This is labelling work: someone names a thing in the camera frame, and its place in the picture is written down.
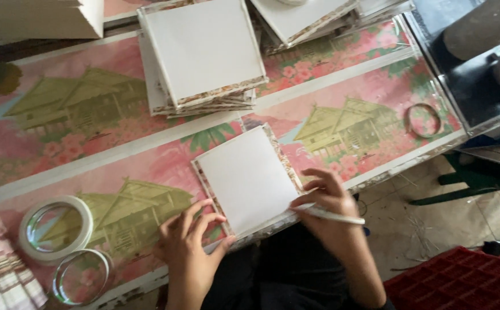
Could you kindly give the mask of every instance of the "person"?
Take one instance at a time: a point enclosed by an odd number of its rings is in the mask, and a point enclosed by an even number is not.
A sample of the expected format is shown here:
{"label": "person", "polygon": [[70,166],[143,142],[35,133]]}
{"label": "person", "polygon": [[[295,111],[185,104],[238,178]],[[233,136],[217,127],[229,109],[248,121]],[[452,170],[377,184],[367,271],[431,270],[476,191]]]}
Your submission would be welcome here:
{"label": "person", "polygon": [[295,207],[314,202],[337,214],[358,217],[354,198],[339,177],[306,169],[310,191],[292,201],[301,222],[226,255],[233,236],[206,254],[201,244],[218,214],[194,215],[211,200],[198,201],[159,228],[158,257],[169,268],[167,310],[194,309],[394,309],[360,225],[325,220]]}

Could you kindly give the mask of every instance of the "person's left hand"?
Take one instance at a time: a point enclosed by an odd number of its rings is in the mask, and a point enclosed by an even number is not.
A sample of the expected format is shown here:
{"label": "person's left hand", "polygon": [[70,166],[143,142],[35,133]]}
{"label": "person's left hand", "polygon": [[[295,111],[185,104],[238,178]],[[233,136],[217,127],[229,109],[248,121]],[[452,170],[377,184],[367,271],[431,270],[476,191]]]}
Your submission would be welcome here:
{"label": "person's left hand", "polygon": [[194,215],[211,203],[212,199],[197,201],[158,228],[157,256],[168,264],[170,278],[166,309],[200,309],[221,259],[236,240],[234,236],[226,237],[213,253],[204,252],[202,235],[208,224],[226,221],[224,216],[211,213],[201,214],[192,224]]}

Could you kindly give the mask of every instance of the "house illustration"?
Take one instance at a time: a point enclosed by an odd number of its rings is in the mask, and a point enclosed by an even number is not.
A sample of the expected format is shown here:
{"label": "house illustration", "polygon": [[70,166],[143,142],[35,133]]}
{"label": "house illustration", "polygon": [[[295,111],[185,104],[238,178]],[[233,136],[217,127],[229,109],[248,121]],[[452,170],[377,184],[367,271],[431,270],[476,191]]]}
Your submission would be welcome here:
{"label": "house illustration", "polygon": [[[93,215],[94,230],[88,248],[104,243],[110,255],[136,253],[158,241],[157,228],[168,218],[191,205],[190,193],[147,181],[124,178],[116,194],[78,193]],[[72,242],[80,225],[65,228],[62,221],[75,216],[75,210],[63,213],[38,242],[55,247]]]}
{"label": "house illustration", "polygon": [[41,136],[67,130],[93,134],[137,115],[146,100],[145,81],[88,67],[80,78],[41,77],[3,116]]}
{"label": "house illustration", "polygon": [[310,154],[321,158],[344,149],[361,155],[389,138],[400,123],[396,112],[386,106],[347,98],[342,109],[314,106],[294,141],[301,140]]}

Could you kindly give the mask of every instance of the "white pen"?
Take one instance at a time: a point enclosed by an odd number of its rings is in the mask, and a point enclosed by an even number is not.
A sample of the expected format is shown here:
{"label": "white pen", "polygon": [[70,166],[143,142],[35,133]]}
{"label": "white pen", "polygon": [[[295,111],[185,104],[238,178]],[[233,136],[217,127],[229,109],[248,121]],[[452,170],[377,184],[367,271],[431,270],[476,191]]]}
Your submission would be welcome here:
{"label": "white pen", "polygon": [[356,225],[363,225],[365,223],[364,218],[332,213],[330,211],[325,210],[323,207],[317,204],[303,204],[296,207],[296,209],[306,211],[307,213],[313,216],[326,218],[327,220],[333,220],[333,221],[356,224]]}

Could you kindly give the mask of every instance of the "palm tree print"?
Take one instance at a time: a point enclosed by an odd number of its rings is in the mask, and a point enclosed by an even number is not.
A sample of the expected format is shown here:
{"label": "palm tree print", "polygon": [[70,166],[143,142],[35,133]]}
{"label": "palm tree print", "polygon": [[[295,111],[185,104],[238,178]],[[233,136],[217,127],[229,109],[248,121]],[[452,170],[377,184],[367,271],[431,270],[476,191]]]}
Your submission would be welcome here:
{"label": "palm tree print", "polygon": [[212,128],[183,137],[181,138],[181,143],[191,140],[191,145],[189,146],[191,152],[196,152],[199,148],[206,152],[211,149],[211,144],[213,146],[218,146],[219,144],[227,141],[224,133],[234,135],[235,131],[228,123],[222,123]]}

